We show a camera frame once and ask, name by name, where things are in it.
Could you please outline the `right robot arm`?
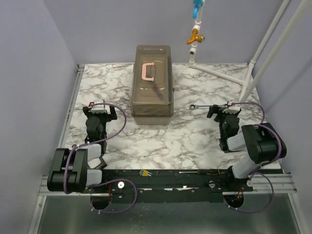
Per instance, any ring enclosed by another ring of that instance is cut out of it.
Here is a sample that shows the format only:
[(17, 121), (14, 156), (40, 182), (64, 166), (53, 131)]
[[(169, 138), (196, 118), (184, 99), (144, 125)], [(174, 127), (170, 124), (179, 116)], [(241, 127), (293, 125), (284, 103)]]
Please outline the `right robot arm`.
[[(259, 124), (239, 126), (238, 115), (241, 112), (241, 105), (244, 104), (255, 105), (261, 109), (262, 120)], [(213, 115), (214, 121), (219, 125), (220, 149), (225, 153), (247, 150), (247, 154), (229, 168), (230, 176), (224, 179), (224, 185), (228, 190), (237, 190), (242, 185), (241, 179), (251, 177), (261, 167), (286, 156), (286, 144), (274, 127), (264, 122), (265, 112), (260, 104), (238, 101), (229, 101), (223, 105), (214, 104), (209, 107), (207, 118)]]

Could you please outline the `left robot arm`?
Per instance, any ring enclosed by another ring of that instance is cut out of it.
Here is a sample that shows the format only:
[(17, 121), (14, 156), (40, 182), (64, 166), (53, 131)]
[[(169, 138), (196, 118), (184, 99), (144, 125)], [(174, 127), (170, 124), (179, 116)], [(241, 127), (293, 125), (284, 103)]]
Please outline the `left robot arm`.
[(104, 105), (95, 105), (82, 108), (87, 117), (85, 122), (87, 136), (85, 146), (75, 146), (74, 150), (57, 148), (54, 153), (47, 188), (51, 192), (83, 192), (87, 186), (88, 161), (101, 157), (106, 152), (107, 138), (106, 125), (117, 120), (115, 107), (110, 105), (107, 112)]

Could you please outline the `taupe plastic tool box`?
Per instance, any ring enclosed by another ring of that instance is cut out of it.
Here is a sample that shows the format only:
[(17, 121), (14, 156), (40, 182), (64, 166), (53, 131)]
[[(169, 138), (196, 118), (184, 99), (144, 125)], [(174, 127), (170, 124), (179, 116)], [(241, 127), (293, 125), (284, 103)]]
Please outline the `taupe plastic tool box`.
[(131, 93), (136, 124), (168, 125), (174, 112), (174, 90), (170, 46), (137, 46)]

